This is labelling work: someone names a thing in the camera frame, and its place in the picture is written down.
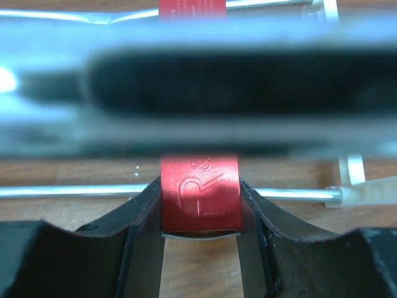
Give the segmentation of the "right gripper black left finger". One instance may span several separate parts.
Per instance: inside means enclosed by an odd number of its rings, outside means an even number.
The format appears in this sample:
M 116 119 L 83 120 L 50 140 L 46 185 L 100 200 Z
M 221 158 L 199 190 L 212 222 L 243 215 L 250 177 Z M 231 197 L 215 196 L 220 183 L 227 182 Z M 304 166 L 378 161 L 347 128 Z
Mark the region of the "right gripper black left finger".
M 74 232 L 46 221 L 1 223 L 2 297 L 157 297 L 161 186 Z

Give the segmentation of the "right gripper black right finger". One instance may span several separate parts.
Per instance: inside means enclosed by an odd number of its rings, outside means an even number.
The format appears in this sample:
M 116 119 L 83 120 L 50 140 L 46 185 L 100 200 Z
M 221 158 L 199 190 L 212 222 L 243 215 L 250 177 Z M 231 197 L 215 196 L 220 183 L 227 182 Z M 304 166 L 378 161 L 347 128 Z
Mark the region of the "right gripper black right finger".
M 396 229 L 337 234 L 316 227 L 240 182 L 237 237 L 245 297 L 395 297 Z

